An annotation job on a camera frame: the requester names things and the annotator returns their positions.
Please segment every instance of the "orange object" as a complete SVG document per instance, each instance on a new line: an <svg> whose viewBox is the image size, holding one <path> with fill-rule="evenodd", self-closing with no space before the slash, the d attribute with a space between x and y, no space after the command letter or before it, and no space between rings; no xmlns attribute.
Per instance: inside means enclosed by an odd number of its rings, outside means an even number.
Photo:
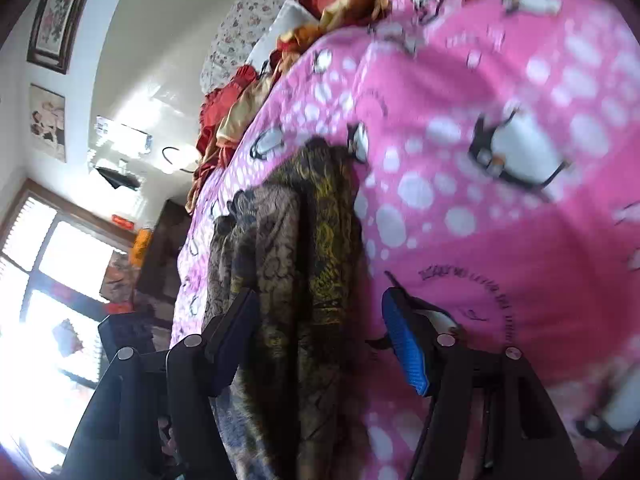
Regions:
<svg viewBox="0 0 640 480"><path fill-rule="evenodd" d="M153 231L151 229L140 229L136 241L133 242L133 247L129 253L129 263L136 267L142 267L142 263L145 261L146 250L151 243L151 236Z"/></svg>
<svg viewBox="0 0 640 480"><path fill-rule="evenodd" d="M128 231L133 231L133 228L135 227L135 224L131 220L127 220L122 216L111 215L111 221L118 227L122 227L123 229L126 229Z"/></svg>
<svg viewBox="0 0 640 480"><path fill-rule="evenodd" d="M127 312L133 312L133 308L130 303L107 303L104 306L107 314L126 314Z"/></svg>

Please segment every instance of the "wire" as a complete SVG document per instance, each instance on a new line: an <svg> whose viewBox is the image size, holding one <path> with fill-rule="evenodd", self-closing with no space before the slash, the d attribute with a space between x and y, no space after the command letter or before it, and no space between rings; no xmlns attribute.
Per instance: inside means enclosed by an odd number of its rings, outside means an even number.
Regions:
<svg viewBox="0 0 640 480"><path fill-rule="evenodd" d="M162 156L164 157L164 160L166 160L169 164L173 165L173 163L167 158L166 154L164 153L166 150L175 150L176 152L179 152L180 148L176 148L174 146L167 146L162 149ZM195 171L184 170L183 168L180 168L180 171L183 171L189 174L195 173Z"/></svg>

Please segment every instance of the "window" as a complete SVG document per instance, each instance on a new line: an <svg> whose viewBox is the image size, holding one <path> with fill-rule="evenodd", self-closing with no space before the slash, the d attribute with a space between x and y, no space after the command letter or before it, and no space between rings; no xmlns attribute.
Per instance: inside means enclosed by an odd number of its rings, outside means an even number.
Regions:
<svg viewBox="0 0 640 480"><path fill-rule="evenodd" d="M127 245L28 190L15 210L0 238L0 419L49 473L106 368L99 291Z"/></svg>

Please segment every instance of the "pink blanket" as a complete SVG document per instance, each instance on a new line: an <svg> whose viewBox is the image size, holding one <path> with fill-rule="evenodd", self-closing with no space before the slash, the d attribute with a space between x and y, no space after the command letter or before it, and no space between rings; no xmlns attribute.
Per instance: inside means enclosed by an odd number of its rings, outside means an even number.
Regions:
<svg viewBox="0 0 640 480"><path fill-rule="evenodd" d="M324 136L363 162L366 248L335 477L402 477L422 427L427 401L390 351L365 343L385 333L391 270L452 313L471 346L522 349L594 478L613 454L575 421L640 361L638 43L601 0L392 1L384 22L319 40L206 183L172 343L200 331L226 200Z"/></svg>

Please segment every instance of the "floral painting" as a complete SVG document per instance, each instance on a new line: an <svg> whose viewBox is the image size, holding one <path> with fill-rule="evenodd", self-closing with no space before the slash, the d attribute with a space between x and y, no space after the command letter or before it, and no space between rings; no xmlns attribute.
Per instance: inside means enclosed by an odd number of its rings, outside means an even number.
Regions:
<svg viewBox="0 0 640 480"><path fill-rule="evenodd" d="M31 31L28 61L66 73L84 1L40 1Z"/></svg>
<svg viewBox="0 0 640 480"><path fill-rule="evenodd" d="M65 162L65 98L31 85L29 122L34 147Z"/></svg>

